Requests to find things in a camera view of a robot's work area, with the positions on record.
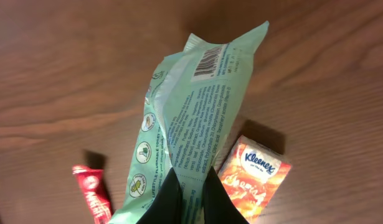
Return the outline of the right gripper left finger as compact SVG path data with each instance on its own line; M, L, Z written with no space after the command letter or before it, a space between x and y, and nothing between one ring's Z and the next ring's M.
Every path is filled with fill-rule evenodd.
M156 198L137 224L181 224L182 190L171 168Z

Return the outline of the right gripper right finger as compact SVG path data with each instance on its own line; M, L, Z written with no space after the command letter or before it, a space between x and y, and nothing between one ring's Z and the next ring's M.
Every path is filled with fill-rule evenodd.
M205 224L248 224L233 205L213 167L207 173L202 197Z

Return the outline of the red snack bar wrapper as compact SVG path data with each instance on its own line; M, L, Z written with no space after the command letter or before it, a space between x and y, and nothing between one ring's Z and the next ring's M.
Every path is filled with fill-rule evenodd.
M83 197L93 215L94 224L109 224L111 220L111 202L103 183L103 170L87 166L72 167Z

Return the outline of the mint green wipes packet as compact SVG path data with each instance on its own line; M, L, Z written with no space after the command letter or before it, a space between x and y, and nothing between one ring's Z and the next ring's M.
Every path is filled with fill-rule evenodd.
M242 104L253 58L269 24L227 44L190 35L182 52L157 66L144 101L125 201L112 223L136 223L170 170L182 192L183 223L202 223L202 186Z

